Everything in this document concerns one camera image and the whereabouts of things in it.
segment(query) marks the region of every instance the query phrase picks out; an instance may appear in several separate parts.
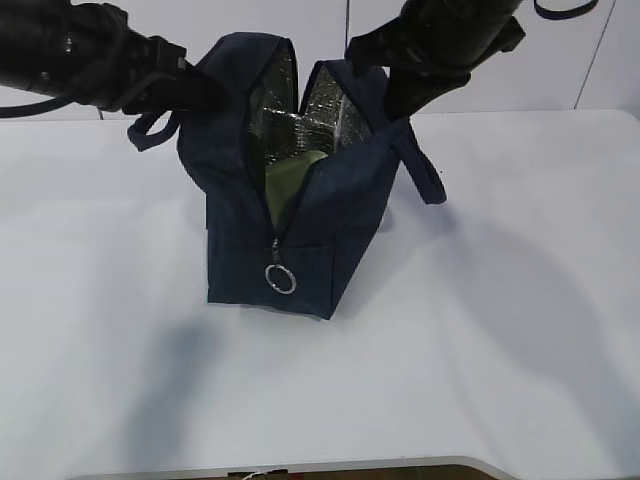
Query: white tabletop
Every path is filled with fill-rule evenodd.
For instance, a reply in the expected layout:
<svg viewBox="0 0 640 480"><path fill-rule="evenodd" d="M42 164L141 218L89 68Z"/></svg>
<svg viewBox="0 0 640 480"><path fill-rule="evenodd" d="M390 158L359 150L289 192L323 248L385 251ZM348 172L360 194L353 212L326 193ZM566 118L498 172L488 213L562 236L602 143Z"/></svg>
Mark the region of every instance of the white tabletop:
<svg viewBox="0 0 640 480"><path fill-rule="evenodd" d="M1 478L640 475L633 118L416 118L450 201L401 171L332 322L206 306L204 197L127 125L0 125Z"/></svg>

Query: silver insulated lining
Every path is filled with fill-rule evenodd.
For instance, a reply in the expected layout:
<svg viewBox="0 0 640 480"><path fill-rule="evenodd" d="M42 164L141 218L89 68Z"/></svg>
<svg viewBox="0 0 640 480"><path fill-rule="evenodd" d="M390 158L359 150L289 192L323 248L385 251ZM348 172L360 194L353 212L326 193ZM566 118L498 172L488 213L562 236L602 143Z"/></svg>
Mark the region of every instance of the silver insulated lining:
<svg viewBox="0 0 640 480"><path fill-rule="evenodd" d="M249 131L260 139L269 165L309 150L327 155L371 136L366 121L333 80L326 67L318 72L304 115L294 112L293 60L284 50L251 95Z"/></svg>

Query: navy blue lunch bag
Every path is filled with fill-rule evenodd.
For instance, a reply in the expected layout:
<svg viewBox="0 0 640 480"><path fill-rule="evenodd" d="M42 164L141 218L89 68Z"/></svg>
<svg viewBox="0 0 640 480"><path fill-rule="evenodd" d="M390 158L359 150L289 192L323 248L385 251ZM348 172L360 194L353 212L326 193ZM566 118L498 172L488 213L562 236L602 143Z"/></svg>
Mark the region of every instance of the navy blue lunch bag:
<svg viewBox="0 0 640 480"><path fill-rule="evenodd" d="M174 112L153 135L160 115L143 115L129 138L142 151L180 130L180 160L207 197L209 302L329 319L400 161L426 204L446 200L409 119L385 114L386 74L318 62L298 107L291 42L256 33L223 37L198 68L226 88L225 104Z"/></svg>

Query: bag handle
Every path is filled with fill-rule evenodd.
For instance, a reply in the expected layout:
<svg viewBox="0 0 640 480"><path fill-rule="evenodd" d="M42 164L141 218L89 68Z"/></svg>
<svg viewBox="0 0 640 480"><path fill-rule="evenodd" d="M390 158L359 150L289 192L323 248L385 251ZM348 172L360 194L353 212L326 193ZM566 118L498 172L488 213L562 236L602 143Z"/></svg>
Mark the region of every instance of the bag handle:
<svg viewBox="0 0 640 480"><path fill-rule="evenodd" d="M580 5L579 7L572 8L570 10L549 10L548 8L540 6L540 0L533 0L533 7L538 15L547 20L569 20L571 18L586 15L596 8L598 2L599 0L591 0L584 5Z"/></svg>
<svg viewBox="0 0 640 480"><path fill-rule="evenodd" d="M169 117L167 124L159 132L149 135L149 130L166 112L145 113L141 115L127 130L129 141L135 145L139 152L157 147L173 137L180 127L178 115L174 112Z"/></svg>

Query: robotic arm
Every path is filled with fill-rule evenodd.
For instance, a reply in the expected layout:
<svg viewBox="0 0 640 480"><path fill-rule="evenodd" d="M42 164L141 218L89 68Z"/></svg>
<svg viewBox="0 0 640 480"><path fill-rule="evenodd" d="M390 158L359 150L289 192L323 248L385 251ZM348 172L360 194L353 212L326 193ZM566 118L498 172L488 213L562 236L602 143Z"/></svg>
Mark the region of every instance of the robotic arm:
<svg viewBox="0 0 640 480"><path fill-rule="evenodd" d="M411 115L436 97L467 84L471 71L513 50L524 31L513 17L522 0L407 0L398 18L352 40L346 58L356 72L391 68L386 99L392 118ZM538 5L552 20L569 12ZM109 4L70 0L0 0L0 85L54 97L0 108L0 118L36 115L77 102L126 114L212 110L225 92L186 61L186 50L127 25Z"/></svg>

